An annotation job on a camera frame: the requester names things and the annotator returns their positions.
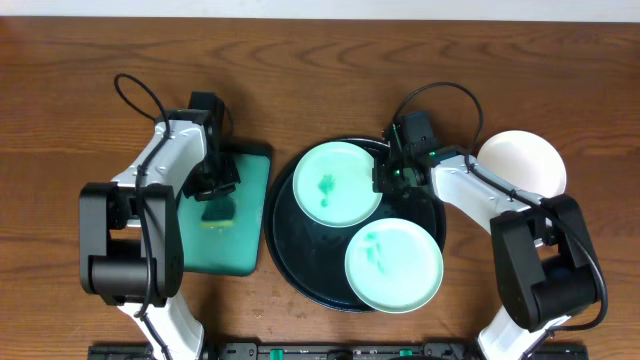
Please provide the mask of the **round black serving tray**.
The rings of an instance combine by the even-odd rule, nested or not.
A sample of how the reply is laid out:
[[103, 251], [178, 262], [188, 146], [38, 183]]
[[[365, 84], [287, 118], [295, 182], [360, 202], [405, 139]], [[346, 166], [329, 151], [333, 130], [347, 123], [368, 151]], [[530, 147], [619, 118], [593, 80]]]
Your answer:
[[[282, 169], [266, 200], [264, 232], [271, 258], [283, 278], [308, 299], [337, 311], [371, 312], [373, 308], [351, 289], [344, 268], [348, 244], [363, 225], [332, 228], [304, 214], [293, 193], [294, 170], [302, 157], [298, 154]], [[411, 221], [425, 229], [440, 249], [445, 246], [444, 204], [420, 189], [385, 194], [365, 222], [384, 218]]]

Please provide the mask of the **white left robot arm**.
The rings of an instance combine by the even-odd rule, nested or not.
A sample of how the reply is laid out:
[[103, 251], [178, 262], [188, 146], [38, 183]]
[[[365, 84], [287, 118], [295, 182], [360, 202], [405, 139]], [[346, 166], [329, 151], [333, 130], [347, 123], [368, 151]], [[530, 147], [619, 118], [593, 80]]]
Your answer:
[[79, 195], [80, 281], [138, 323], [154, 359], [204, 359], [204, 326], [180, 286], [181, 197], [207, 203], [235, 191], [239, 172], [220, 150], [224, 101], [194, 92], [185, 109], [163, 110], [138, 158]]

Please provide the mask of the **white plate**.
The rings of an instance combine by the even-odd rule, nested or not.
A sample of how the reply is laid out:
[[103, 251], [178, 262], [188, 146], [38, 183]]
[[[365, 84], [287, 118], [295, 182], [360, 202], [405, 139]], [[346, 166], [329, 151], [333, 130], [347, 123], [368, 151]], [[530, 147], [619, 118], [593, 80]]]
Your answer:
[[479, 164], [508, 183], [546, 198], [565, 192], [567, 172], [556, 148], [531, 132], [509, 130], [487, 140]]

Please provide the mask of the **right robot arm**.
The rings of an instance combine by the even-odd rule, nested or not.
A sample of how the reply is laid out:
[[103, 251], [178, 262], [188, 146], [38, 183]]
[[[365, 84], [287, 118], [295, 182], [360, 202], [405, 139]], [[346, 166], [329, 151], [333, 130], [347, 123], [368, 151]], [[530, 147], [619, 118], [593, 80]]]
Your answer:
[[374, 160], [373, 188], [419, 189], [454, 206], [491, 237], [502, 306], [468, 359], [531, 359], [557, 332], [592, 329], [609, 305], [606, 282], [577, 202], [518, 189], [459, 146], [440, 146], [423, 113], [396, 115]]

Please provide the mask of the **black rectangular soapy water tray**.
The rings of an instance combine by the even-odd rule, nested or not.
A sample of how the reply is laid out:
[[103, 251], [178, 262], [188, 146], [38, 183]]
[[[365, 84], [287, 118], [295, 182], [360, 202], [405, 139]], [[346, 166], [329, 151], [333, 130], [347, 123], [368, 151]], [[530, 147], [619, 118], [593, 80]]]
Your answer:
[[271, 175], [272, 148], [266, 144], [231, 144], [241, 183], [226, 195], [236, 204], [234, 224], [207, 229], [201, 216], [208, 201], [178, 198], [178, 220], [186, 272], [248, 276], [259, 253], [263, 211]]

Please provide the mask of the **mint plate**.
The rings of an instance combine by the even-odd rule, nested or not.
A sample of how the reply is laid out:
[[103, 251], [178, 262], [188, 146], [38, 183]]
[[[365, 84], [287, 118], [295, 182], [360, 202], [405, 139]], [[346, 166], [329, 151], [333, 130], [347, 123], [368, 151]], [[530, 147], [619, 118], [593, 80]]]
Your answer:
[[385, 218], [363, 226], [351, 238], [344, 270], [349, 286], [366, 305], [403, 314], [435, 297], [444, 260], [427, 230], [408, 220]]
[[311, 148], [295, 166], [296, 203], [311, 220], [332, 228], [354, 226], [370, 217], [382, 195], [373, 191], [374, 158], [364, 148], [330, 141]]

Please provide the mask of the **green scouring sponge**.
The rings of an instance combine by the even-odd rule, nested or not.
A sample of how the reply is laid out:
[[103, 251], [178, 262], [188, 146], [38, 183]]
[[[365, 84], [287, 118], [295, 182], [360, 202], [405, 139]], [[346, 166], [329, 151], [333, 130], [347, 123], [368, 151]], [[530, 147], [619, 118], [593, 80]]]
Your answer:
[[231, 227], [234, 224], [235, 214], [236, 204], [231, 197], [212, 199], [204, 208], [201, 226], [207, 229]]

